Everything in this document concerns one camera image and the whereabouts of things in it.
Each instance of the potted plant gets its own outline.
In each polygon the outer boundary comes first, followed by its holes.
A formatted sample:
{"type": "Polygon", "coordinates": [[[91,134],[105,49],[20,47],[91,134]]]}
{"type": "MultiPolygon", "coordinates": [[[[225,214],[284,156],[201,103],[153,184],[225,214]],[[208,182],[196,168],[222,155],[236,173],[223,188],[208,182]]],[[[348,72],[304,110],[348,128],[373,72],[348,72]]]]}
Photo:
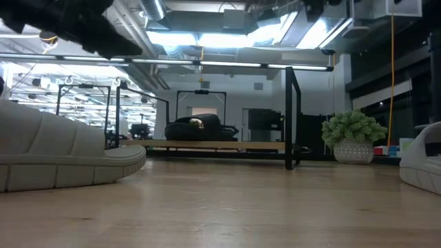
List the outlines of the potted plant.
{"type": "Polygon", "coordinates": [[[322,126],[323,141],[334,149],[334,156],[341,163],[370,163],[372,143],[385,138],[387,133],[387,128],[360,110],[337,114],[322,126]]]}

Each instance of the wooden platform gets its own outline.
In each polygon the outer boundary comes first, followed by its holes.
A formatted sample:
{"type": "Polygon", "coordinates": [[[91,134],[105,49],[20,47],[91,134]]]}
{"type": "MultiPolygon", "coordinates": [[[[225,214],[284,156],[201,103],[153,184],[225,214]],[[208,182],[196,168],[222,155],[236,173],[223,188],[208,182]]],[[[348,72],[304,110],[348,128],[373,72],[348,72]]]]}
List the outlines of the wooden platform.
{"type": "Polygon", "coordinates": [[[0,194],[4,248],[438,248],[441,196],[386,165],[167,159],[118,183],[0,194]]]}
{"type": "Polygon", "coordinates": [[[284,142],[120,140],[119,144],[142,145],[142,146],[151,146],[151,147],[182,147],[182,148],[285,149],[284,142]]]}

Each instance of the white curved shape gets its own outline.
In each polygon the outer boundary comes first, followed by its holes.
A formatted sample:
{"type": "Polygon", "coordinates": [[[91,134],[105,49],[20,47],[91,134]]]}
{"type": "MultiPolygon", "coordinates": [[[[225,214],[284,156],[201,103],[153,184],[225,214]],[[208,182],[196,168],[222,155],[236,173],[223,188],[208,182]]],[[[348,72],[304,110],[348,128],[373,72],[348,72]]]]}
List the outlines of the white curved shape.
{"type": "Polygon", "coordinates": [[[441,122],[424,128],[402,155],[401,179],[413,186],[441,194],[441,157],[427,156],[426,143],[441,142],[441,122]]]}
{"type": "Polygon", "coordinates": [[[143,147],[104,143],[97,127],[1,100],[0,192],[110,183],[144,166],[143,147]]]}

